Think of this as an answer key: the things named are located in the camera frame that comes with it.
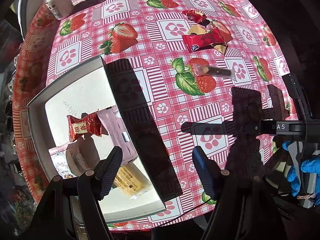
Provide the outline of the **blue gloved hand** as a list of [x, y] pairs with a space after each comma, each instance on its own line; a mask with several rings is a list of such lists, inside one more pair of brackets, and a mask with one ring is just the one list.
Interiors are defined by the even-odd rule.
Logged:
[[304, 156], [305, 147], [301, 141], [285, 141], [282, 148], [292, 161], [286, 175], [292, 196], [304, 208], [319, 207], [319, 149]]

